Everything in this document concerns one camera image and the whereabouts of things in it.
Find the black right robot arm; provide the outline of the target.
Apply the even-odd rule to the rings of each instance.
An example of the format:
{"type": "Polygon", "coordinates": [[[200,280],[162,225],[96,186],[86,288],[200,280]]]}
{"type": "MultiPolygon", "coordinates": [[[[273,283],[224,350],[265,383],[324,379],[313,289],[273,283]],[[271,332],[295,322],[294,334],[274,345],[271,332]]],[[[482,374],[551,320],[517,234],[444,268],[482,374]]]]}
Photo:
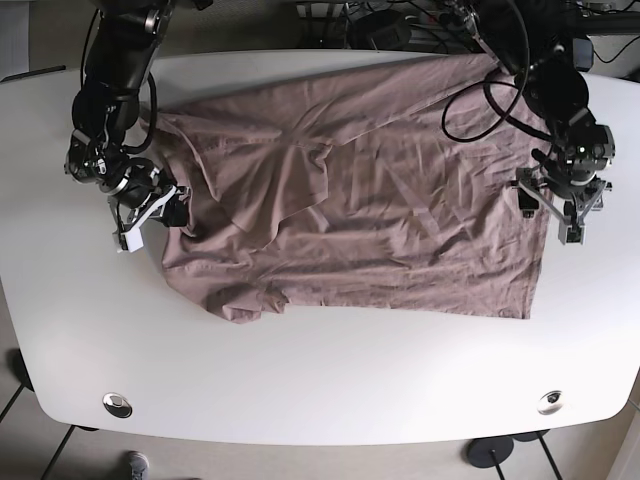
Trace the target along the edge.
{"type": "Polygon", "coordinates": [[[122,251],[142,248],[148,220],[168,227],[187,222],[187,188],[142,155],[157,125],[151,65],[174,8],[172,1],[99,1],[82,54],[64,168],[107,195],[122,251]]]}

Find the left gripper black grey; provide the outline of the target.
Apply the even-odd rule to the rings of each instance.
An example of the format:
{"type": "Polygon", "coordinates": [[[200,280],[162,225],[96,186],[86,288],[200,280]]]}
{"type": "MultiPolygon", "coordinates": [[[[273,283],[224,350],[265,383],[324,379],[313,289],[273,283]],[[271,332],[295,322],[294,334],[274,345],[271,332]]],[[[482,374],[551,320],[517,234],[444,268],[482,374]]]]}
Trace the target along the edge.
{"type": "Polygon", "coordinates": [[[586,231],[586,217],[604,208],[603,195],[612,184],[594,176],[584,185],[555,180],[550,174],[539,174],[540,168],[518,168],[511,188],[517,191],[517,203],[524,219],[531,219],[543,207],[559,225],[581,225],[586,231]]]}

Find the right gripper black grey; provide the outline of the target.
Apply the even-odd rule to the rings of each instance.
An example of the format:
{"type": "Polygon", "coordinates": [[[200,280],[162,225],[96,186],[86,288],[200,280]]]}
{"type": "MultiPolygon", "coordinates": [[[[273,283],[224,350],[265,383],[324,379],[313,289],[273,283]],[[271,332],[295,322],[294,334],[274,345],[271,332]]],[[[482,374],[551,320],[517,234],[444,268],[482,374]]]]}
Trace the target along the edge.
{"type": "Polygon", "coordinates": [[[115,232],[141,231],[148,220],[168,228],[188,224],[190,188],[158,167],[125,167],[118,181],[107,185],[107,195],[115,232]]]}

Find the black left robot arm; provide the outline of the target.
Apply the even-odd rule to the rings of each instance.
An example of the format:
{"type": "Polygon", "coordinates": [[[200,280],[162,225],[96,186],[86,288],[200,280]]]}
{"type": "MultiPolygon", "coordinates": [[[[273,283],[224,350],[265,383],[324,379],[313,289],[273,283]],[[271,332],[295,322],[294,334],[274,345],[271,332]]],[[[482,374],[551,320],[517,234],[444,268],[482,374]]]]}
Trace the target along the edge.
{"type": "Polygon", "coordinates": [[[499,124],[548,143],[531,152],[534,167],[511,186],[525,218],[539,208],[559,222],[564,244],[581,244],[585,219],[603,207],[610,182],[599,177],[615,156],[610,128],[589,109],[583,78],[593,64],[591,41],[572,31],[567,11],[549,1],[448,1],[473,40],[497,62],[478,82],[499,124]]]}

